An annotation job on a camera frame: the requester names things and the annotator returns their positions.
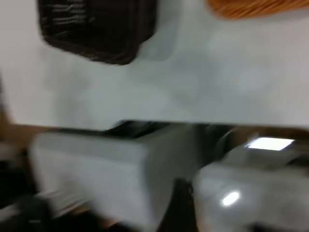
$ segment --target wooden surface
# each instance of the wooden surface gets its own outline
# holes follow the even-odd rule
[[[49,129],[48,127],[13,124],[4,112],[0,113],[0,139],[17,145],[21,149],[28,147],[38,133]]]

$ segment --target white shelf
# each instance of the white shelf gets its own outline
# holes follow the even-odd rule
[[[105,129],[121,119],[309,125],[309,11],[228,22],[201,0],[162,0],[126,66],[40,39],[35,0],[1,0],[0,69],[17,123]]]

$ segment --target orange object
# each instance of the orange object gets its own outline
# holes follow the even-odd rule
[[[309,7],[309,0],[205,0],[212,10],[229,19],[270,15]]]

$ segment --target dark wicker basket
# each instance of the dark wicker basket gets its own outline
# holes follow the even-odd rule
[[[38,0],[51,46],[109,64],[129,64],[153,36],[156,0]]]

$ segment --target black basket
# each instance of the black basket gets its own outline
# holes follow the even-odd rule
[[[45,41],[92,61],[129,64],[153,36],[156,0],[38,0]]]

